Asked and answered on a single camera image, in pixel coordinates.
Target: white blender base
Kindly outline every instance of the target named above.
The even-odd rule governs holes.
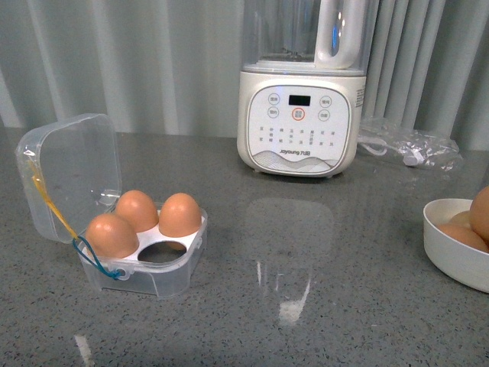
[[[364,85],[364,76],[241,72],[241,159],[269,174],[339,174],[355,157]]]

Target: ceramic bowl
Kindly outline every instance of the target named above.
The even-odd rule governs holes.
[[[436,228],[455,214],[469,210],[472,200],[440,199],[426,204],[424,215],[425,252],[432,263],[449,277],[489,293],[489,254],[448,237]]]

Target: egg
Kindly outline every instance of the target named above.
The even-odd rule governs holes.
[[[465,210],[464,212],[460,212],[459,214],[455,214],[449,221],[450,224],[456,224],[468,229],[471,229],[471,224],[468,221],[470,212]]]
[[[437,226],[437,228],[445,233],[448,237],[451,237],[456,241],[459,241],[479,251],[489,252],[489,248],[484,240],[479,237],[477,233],[468,228],[456,224],[442,224]]]
[[[136,232],[144,232],[158,224],[154,201],[139,190],[124,193],[115,207],[115,214],[126,219]]]
[[[482,189],[472,201],[469,221],[474,232],[489,243],[489,186]]]
[[[124,218],[114,213],[96,216],[86,229],[86,240],[97,256],[125,258],[138,250],[136,231]]]
[[[168,237],[184,237],[197,232],[202,225],[199,204],[186,193],[175,193],[163,204],[159,229]],[[174,249],[185,249],[178,242],[168,242]]]

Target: brand logo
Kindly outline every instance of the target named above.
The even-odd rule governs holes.
[[[286,151],[285,149],[282,149],[280,151],[280,154],[295,154],[295,155],[311,155],[311,152],[310,151]]]

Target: blue string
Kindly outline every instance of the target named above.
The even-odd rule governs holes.
[[[86,248],[92,253],[95,262],[93,262],[91,258],[85,255],[82,252],[82,250],[78,248],[78,246],[76,245],[76,239],[73,239],[71,243],[73,244],[73,247],[75,248],[76,252],[78,252],[85,260],[87,260],[90,264],[92,264],[101,273],[117,281],[118,278],[121,276],[121,273],[119,271],[106,271],[105,268],[100,263],[99,258],[97,258],[97,255],[95,255],[95,252],[93,251],[93,248],[89,244],[89,242],[86,239],[84,239],[81,235],[79,235],[78,238],[81,239],[83,243],[85,243]]]

